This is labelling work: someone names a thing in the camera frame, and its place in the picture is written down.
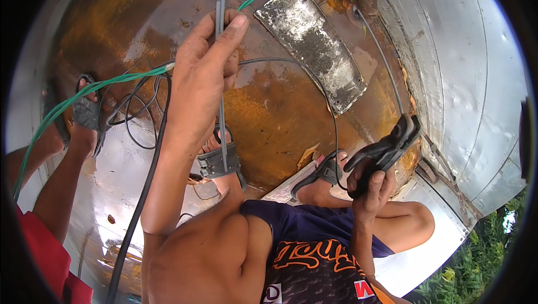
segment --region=red shorts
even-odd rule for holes
[[[17,206],[17,215],[30,253],[56,296],[70,293],[72,304],[90,304],[94,291],[69,272],[71,257],[60,242],[32,212],[23,215]]]

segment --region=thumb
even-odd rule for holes
[[[379,191],[383,185],[383,179],[385,178],[385,172],[376,171],[370,177],[368,181],[368,197],[378,198]]]
[[[224,68],[226,61],[239,47],[248,30],[249,19],[245,15],[236,16],[230,25],[217,37],[215,43],[201,61]]]

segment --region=person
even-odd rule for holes
[[[82,74],[77,91],[94,80]],[[44,116],[59,102],[51,83],[44,90]],[[73,304],[91,303],[93,290],[70,273],[71,257],[63,247],[69,227],[78,176],[82,164],[99,152],[98,94],[91,92],[74,103],[71,136],[59,116],[36,141],[23,172],[21,189],[32,174],[50,157],[67,148],[64,158],[39,193],[32,211],[22,213],[17,206],[21,226],[30,253],[50,289],[59,299]],[[12,188],[27,147],[6,156],[8,185]]]
[[[250,25],[235,10],[224,18],[228,26],[213,45],[215,15],[208,14],[177,50],[168,122],[141,216],[143,302],[407,302],[375,279],[373,257],[424,243],[433,216],[420,203],[388,201],[393,168],[375,172],[358,199],[332,196],[347,161],[343,151],[295,188],[302,203],[295,207],[245,201],[237,170],[209,172],[223,199],[177,227],[193,161],[220,152],[215,116]],[[233,144],[230,132],[223,138]],[[349,175],[349,188],[356,188],[364,166]]]

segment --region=hand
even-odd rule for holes
[[[369,160],[363,160],[347,177],[347,188],[355,190],[357,181],[362,176],[364,169]],[[386,173],[376,171],[368,181],[368,192],[361,197],[353,200],[353,217],[355,222],[362,225],[373,223],[375,216],[381,208],[387,203],[388,198],[392,195],[396,187],[396,175],[394,167],[391,167]]]
[[[238,68],[241,44],[250,21],[241,12],[224,12],[224,32],[215,34],[215,13],[209,13],[179,46],[172,77],[167,130],[181,135],[193,153],[202,147],[215,125],[222,93],[230,89]]]

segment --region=black sandal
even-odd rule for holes
[[[338,181],[342,178],[343,171],[340,168],[340,165],[336,164],[336,160],[333,160],[336,157],[337,152],[333,151],[325,157],[325,159],[319,164],[319,166],[310,173],[309,176],[301,180],[297,185],[293,186],[292,189],[292,198],[297,200],[297,191],[308,184],[313,183],[318,178],[330,182],[331,184],[336,185]]]
[[[54,109],[58,104],[60,104],[60,100],[58,99],[54,84],[52,82],[47,82],[45,84],[45,95],[43,96],[43,118],[47,116],[48,113],[52,111],[52,109]],[[56,124],[56,128],[58,129],[60,137],[64,141],[64,149],[67,149],[69,147],[71,137],[69,136],[69,132],[67,131],[67,126],[64,122],[62,114],[60,114],[54,120],[54,123]]]
[[[227,156],[226,163],[228,165],[228,171],[224,171],[224,164],[222,162],[222,149],[217,148],[215,150],[209,151],[204,154],[198,154],[196,160],[200,166],[200,175],[209,179],[220,178],[232,173],[237,173],[239,177],[239,182],[241,183],[241,189],[246,189],[246,179],[243,173],[241,173],[241,163],[239,162],[239,156],[237,155],[235,142],[233,140],[232,132],[230,128],[226,125],[226,130],[230,133],[230,138],[232,142],[226,144]],[[222,144],[221,139],[219,138],[219,124],[215,123],[215,129],[213,130],[215,139],[219,144]]]
[[[95,80],[88,74],[80,74],[76,81],[75,92],[80,90],[80,80],[85,79],[86,83],[95,83]],[[95,146],[94,154],[92,158],[97,157],[104,143],[105,132],[101,130],[101,111],[99,109],[99,102],[101,100],[99,92],[96,91],[98,101],[93,102],[87,99],[85,96],[76,99],[73,107],[73,121],[84,127],[93,129],[98,132],[98,143]]]

